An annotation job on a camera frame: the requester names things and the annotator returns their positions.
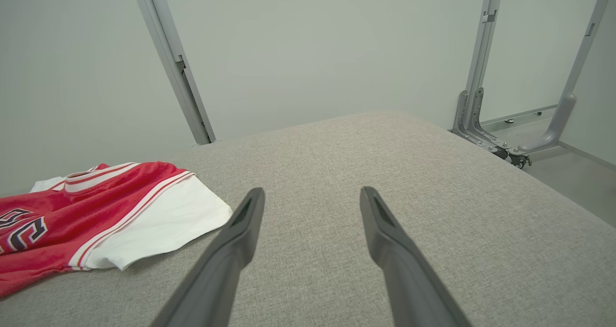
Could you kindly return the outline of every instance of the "gray fabric surface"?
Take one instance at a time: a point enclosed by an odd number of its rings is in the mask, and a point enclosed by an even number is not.
[[[616,230],[523,171],[398,113],[196,147],[171,160],[238,206],[266,191],[232,326],[392,325],[359,190],[376,187],[476,326],[616,325]],[[125,272],[58,275],[0,302],[3,326],[148,325],[215,233]]]

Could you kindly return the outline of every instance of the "white sleeve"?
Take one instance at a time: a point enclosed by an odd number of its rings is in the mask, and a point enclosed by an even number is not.
[[[40,182],[35,182],[35,186],[32,187],[32,189],[30,190],[30,193],[48,190],[54,185],[57,185],[59,182],[63,182],[63,181],[64,181],[64,178],[60,176],[56,176],[55,178],[51,178],[47,180],[40,180]]]
[[[138,259],[181,248],[222,227],[233,214],[196,176],[164,191],[127,226],[102,241],[85,266],[125,270]]]

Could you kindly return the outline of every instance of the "jersey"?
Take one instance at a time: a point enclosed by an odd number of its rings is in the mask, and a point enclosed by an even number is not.
[[[0,297],[54,273],[124,270],[231,217],[193,173],[165,162],[99,165],[37,185],[51,186],[0,199]]]

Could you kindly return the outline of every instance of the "gray floor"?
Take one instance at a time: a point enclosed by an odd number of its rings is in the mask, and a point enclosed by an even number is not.
[[[515,147],[545,132],[552,114],[545,115],[492,134]],[[524,171],[616,228],[616,171],[560,146],[530,154],[530,160]]]

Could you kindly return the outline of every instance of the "white partition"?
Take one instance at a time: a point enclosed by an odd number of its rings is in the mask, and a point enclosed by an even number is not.
[[[0,196],[193,143],[135,0],[0,0]]]
[[[597,0],[501,0],[481,120],[556,105]]]
[[[561,142],[616,167],[616,0],[609,0],[574,88]]]
[[[379,109],[451,128],[483,2],[167,1],[222,140]]]

